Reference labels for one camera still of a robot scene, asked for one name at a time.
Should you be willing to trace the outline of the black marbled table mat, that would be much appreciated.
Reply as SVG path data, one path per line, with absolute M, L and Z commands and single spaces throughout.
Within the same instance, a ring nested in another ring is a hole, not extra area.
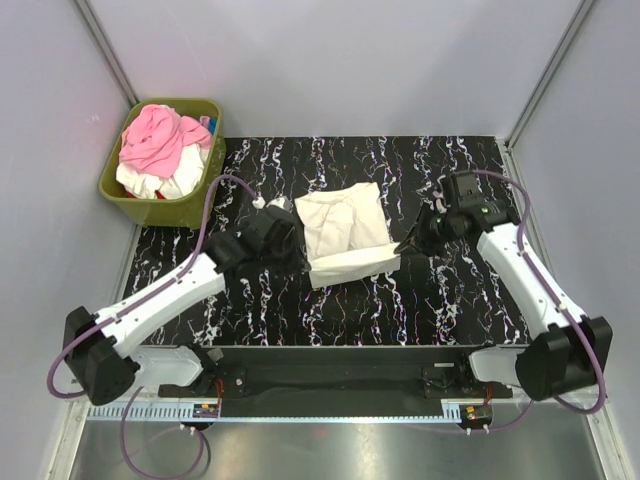
M 395 240 L 422 205 L 441 204 L 448 173 L 481 169 L 481 189 L 521 205 L 504 178 L 515 172 L 505 143 L 489 136 L 247 137 L 226 142 L 223 183 L 210 233 L 253 211 L 251 192 L 296 198 L 374 182 Z M 314 289 L 305 276 L 250 270 L 227 290 L 154 331 L 150 345 L 411 346 L 522 344 L 529 330 L 498 275 L 477 252 L 450 244 L 443 257 L 405 257 L 399 270 Z

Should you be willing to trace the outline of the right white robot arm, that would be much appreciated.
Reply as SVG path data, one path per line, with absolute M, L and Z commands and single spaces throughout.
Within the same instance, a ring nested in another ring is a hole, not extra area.
M 482 347 L 454 371 L 454 384 L 476 396 L 489 383 L 518 387 L 533 401 L 554 399 L 581 414 L 600 410 L 607 399 L 604 370 L 613 330 L 604 317 L 590 317 L 559 286 L 525 235 L 531 209 L 522 214 L 486 197 L 480 170 L 453 173 L 441 182 L 445 210 L 420 213 L 397 256 L 441 256 L 447 244 L 464 241 L 495 271 L 516 302 L 530 335 L 525 347 Z

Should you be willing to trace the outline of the pink t shirt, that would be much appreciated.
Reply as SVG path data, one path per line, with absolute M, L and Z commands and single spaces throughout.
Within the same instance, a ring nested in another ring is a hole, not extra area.
M 121 135 L 119 162 L 139 173 L 174 175 L 185 147 L 208 149 L 212 134 L 199 120 L 181 116 L 167 105 L 145 105 Z

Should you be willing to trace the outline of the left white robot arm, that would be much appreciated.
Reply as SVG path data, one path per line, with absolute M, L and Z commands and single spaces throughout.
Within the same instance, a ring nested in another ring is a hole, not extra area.
M 145 340 L 253 271 L 307 270 L 303 243 L 293 204 L 280 197 L 240 225 L 209 237 L 187 260 L 136 294 L 95 313 L 83 307 L 72 311 L 65 325 L 64 361 L 83 394 L 103 406 L 139 387 L 184 396 L 214 390 L 220 368 L 204 348 L 156 348 Z

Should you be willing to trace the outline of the cream white t shirt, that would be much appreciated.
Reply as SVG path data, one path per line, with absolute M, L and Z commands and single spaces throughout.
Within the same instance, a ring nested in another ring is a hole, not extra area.
M 314 289 L 392 273 L 401 266 L 375 182 L 315 191 L 294 200 Z

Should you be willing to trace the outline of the olive green plastic bin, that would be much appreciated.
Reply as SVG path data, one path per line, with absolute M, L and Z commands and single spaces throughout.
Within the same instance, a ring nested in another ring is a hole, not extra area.
M 181 116 L 192 117 L 200 121 L 200 117 L 217 118 L 217 128 L 212 135 L 209 155 L 204 167 L 201 182 L 193 193 L 177 200 L 167 199 L 139 199 L 129 196 L 124 187 L 116 180 L 116 169 L 121 149 L 121 135 L 123 131 L 137 117 L 145 105 L 167 105 L 176 110 Z M 198 229 L 201 217 L 211 211 L 205 205 L 207 189 L 214 179 L 222 172 L 226 144 L 221 133 L 222 109 L 217 103 L 205 98 L 154 98 L 137 104 L 128 114 L 121 129 L 102 176 L 99 180 L 99 190 L 104 198 L 117 205 L 135 224 L 141 226 L 185 227 Z

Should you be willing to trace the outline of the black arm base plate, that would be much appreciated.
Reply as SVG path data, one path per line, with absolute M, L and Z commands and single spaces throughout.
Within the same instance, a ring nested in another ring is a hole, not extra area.
M 159 395 L 247 398 L 277 389 L 311 392 L 391 391 L 426 398 L 509 398 L 511 389 L 475 379 L 465 346 L 218 347 L 193 386 L 163 385 Z

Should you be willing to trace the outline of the white t shirt in bin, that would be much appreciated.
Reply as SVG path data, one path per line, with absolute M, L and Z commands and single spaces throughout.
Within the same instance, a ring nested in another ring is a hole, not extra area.
M 177 200 L 193 193 L 199 185 L 208 155 L 208 149 L 192 144 L 183 148 L 178 167 L 169 178 L 140 173 L 120 164 L 116 169 L 116 180 L 134 198 Z

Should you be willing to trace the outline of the blue item in bin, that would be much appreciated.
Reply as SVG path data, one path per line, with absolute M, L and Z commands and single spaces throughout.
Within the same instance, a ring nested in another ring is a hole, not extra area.
M 217 118 L 216 117 L 210 117 L 210 116 L 201 116 L 200 117 L 200 123 L 201 125 L 207 129 L 207 131 L 213 135 L 216 131 L 217 128 Z

